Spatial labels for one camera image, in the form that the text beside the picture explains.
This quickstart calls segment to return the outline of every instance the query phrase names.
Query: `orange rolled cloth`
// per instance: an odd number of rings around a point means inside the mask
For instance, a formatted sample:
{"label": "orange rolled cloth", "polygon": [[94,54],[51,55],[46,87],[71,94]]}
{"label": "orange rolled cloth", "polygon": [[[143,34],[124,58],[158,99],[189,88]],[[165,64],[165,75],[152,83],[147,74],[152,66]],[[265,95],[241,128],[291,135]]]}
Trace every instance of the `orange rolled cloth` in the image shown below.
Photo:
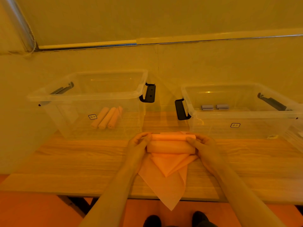
{"label": "orange rolled cloth", "polygon": [[109,123],[107,125],[107,127],[109,129],[114,129],[115,128],[115,125],[117,123],[118,118],[122,116],[122,111],[123,111],[122,107],[119,106],[119,107],[116,108],[111,120],[109,121]]}
{"label": "orange rolled cloth", "polygon": [[195,147],[190,145],[186,138],[196,139],[195,135],[152,134],[152,141],[147,145],[147,152],[161,154],[194,154]]}
{"label": "orange rolled cloth", "polygon": [[99,124],[101,123],[101,121],[104,119],[104,117],[106,116],[106,114],[108,113],[109,108],[108,107],[103,107],[103,109],[100,111],[100,113],[97,116],[97,119],[95,119],[91,126],[93,128],[98,128]]}
{"label": "orange rolled cloth", "polygon": [[105,118],[102,120],[102,122],[99,124],[99,128],[100,129],[105,129],[107,127],[107,124],[109,123],[109,121],[111,120],[114,112],[115,112],[116,108],[112,107],[108,114],[105,116]]}
{"label": "orange rolled cloth", "polygon": [[195,135],[184,135],[185,132],[153,134],[147,145],[147,152],[152,153],[145,155],[138,173],[170,210],[184,194],[187,165],[198,158],[192,155],[195,148],[186,141],[186,137],[196,138]]}

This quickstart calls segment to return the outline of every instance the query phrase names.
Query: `tabletop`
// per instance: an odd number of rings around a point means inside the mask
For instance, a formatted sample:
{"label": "tabletop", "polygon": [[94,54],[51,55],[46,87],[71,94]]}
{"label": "tabletop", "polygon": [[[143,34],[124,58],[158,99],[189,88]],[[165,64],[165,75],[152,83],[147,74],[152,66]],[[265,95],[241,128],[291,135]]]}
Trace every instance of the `tabletop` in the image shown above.
{"label": "tabletop", "polygon": [[[187,131],[175,112],[147,112],[143,131]],[[283,139],[217,140],[220,151],[243,181],[268,203],[303,204],[303,153]],[[71,196],[100,196],[125,157],[126,140],[65,140],[56,132],[35,151],[0,190]],[[129,198],[157,198],[137,175]],[[182,200],[226,198],[199,159],[188,165]]]}

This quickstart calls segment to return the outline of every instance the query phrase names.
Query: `person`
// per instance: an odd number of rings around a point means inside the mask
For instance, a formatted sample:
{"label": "person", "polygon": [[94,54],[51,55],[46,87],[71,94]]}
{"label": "person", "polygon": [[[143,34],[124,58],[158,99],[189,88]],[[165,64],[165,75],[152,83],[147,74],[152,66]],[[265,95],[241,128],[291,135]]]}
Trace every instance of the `person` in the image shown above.
{"label": "person", "polygon": [[[214,139],[202,134],[189,134],[196,135],[196,140],[187,138],[187,141],[198,150],[201,162],[218,180],[243,227],[285,227],[281,220],[224,161]],[[135,175],[140,169],[142,158],[146,152],[146,145],[151,139],[151,132],[144,132],[136,135],[128,142],[124,163],[79,227],[119,226],[129,190]],[[195,212],[192,218],[192,227],[205,226],[212,227],[216,225],[211,223],[202,212]],[[161,220],[158,216],[149,216],[144,223],[144,227],[161,227]]]}

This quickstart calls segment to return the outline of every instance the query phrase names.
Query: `floor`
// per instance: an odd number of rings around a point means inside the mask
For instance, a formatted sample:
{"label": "floor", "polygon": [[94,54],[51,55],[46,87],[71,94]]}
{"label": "floor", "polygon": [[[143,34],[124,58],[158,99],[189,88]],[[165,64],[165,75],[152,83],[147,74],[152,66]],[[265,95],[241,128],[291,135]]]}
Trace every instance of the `floor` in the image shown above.
{"label": "floor", "polygon": [[[0,183],[6,178],[0,175]],[[303,216],[292,205],[269,205],[270,209],[288,226],[303,226]],[[228,203],[186,202],[177,204],[171,212],[158,200],[128,200],[123,227],[142,227],[151,214],[158,215],[165,225],[189,227],[194,211],[204,212],[210,221],[220,226],[240,227]],[[0,192],[1,227],[77,227],[82,218],[55,195]]]}

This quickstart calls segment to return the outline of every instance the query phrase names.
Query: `shoe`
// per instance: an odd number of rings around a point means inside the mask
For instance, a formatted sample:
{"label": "shoe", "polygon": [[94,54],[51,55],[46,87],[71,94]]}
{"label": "shoe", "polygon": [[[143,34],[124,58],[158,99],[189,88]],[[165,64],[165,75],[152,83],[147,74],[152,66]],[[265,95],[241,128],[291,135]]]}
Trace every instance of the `shoe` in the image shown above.
{"label": "shoe", "polygon": [[191,226],[196,227],[202,221],[208,221],[207,216],[204,213],[202,213],[201,211],[196,211],[192,216]]}
{"label": "shoe", "polygon": [[157,215],[151,215],[149,216],[144,224],[143,227],[161,227],[161,220]]}

